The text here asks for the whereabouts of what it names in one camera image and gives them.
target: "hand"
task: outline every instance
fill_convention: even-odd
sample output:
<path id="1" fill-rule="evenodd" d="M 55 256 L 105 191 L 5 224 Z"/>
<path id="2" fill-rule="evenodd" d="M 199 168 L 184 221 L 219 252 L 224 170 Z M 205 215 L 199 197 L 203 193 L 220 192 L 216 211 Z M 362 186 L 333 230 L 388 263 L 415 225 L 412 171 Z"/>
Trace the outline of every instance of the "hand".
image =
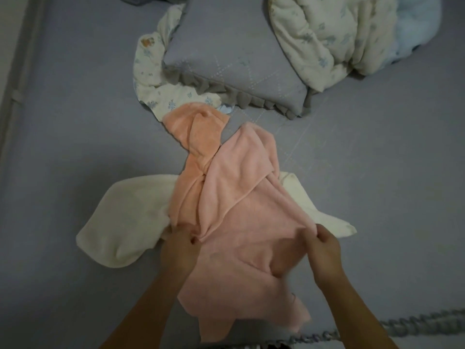
<path id="1" fill-rule="evenodd" d="M 172 227 L 172 233 L 161 248 L 162 270 L 170 269 L 189 276 L 201 251 L 201 243 L 193 234 L 195 230 L 190 224 Z"/>
<path id="2" fill-rule="evenodd" d="M 308 229 L 303 230 L 303 236 L 308 261 L 318 287 L 322 289 L 337 286 L 341 281 L 345 281 L 347 278 L 342 269 L 341 246 L 338 239 L 321 224 L 317 224 L 317 236 Z"/>

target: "gray pillow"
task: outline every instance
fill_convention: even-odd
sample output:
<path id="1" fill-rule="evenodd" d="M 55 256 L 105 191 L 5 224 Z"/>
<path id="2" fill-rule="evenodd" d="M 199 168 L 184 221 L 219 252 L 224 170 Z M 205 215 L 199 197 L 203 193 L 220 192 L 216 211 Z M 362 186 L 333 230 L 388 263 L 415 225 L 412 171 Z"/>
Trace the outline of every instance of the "gray pillow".
<path id="1" fill-rule="evenodd" d="M 163 66 L 171 83 L 226 104 L 276 105 L 289 118 L 304 111 L 307 88 L 276 40 L 267 0 L 188 0 Z"/>

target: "person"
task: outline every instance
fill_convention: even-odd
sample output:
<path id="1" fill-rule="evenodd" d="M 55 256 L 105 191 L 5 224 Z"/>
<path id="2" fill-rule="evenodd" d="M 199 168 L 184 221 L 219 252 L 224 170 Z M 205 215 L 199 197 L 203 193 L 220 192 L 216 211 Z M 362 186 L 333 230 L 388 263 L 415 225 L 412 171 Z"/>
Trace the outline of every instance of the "person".
<path id="1" fill-rule="evenodd" d="M 171 307 L 194 269 L 201 243 L 194 227 L 173 230 L 161 249 L 161 270 L 136 305 L 101 345 L 102 349 L 158 348 Z M 338 239 L 317 224 L 317 235 L 303 230 L 301 238 L 315 283 L 323 292 L 346 349 L 398 348 L 348 280 Z"/>

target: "forearm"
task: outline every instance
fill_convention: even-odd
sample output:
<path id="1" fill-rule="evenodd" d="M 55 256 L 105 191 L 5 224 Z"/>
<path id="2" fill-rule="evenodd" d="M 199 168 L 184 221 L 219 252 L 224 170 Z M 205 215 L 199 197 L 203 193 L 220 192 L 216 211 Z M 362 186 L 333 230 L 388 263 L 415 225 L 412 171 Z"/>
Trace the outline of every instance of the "forearm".
<path id="1" fill-rule="evenodd" d="M 397 348 L 345 276 L 322 291 L 346 349 Z"/>
<path id="2" fill-rule="evenodd" d="M 162 271 L 101 348 L 158 348 L 186 278 L 182 272 Z"/>

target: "orange garment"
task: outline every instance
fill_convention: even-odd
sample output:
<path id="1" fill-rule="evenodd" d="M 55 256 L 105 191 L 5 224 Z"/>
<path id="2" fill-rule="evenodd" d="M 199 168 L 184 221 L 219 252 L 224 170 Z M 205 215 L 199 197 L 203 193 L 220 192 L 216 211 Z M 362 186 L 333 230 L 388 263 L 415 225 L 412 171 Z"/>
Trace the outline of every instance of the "orange garment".
<path id="1" fill-rule="evenodd" d="M 236 318 L 298 331 L 310 316 L 282 276 L 305 254 L 299 229 L 316 235 L 316 225 L 278 180 L 274 137 L 245 123 L 215 155 L 224 114 L 186 104 L 163 122 L 190 151 L 170 218 L 199 227 L 201 253 L 178 299 L 199 318 L 202 341 L 224 339 Z"/>

